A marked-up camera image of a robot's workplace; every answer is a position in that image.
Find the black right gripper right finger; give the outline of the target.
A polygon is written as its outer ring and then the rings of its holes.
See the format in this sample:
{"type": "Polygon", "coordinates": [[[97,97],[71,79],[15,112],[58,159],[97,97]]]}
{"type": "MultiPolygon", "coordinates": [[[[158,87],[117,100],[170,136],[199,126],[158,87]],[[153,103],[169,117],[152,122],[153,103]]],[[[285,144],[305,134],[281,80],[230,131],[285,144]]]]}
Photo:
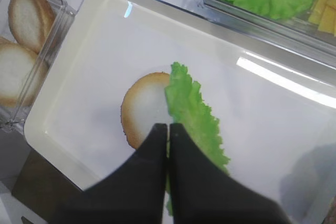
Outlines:
{"type": "Polygon", "coordinates": [[[177,123],[170,125],[169,178],[174,223],[290,223],[277,203],[213,164],[177,123]]]}

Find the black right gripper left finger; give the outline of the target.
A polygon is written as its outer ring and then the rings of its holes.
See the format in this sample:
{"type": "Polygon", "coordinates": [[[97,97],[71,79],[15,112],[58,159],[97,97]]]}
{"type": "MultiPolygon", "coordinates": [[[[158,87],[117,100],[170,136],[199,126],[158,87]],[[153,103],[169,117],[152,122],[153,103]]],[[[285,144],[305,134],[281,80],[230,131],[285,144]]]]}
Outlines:
{"type": "Polygon", "coordinates": [[[101,182],[65,203],[57,223],[161,223],[167,126],[153,125],[141,146],[101,182]]]}

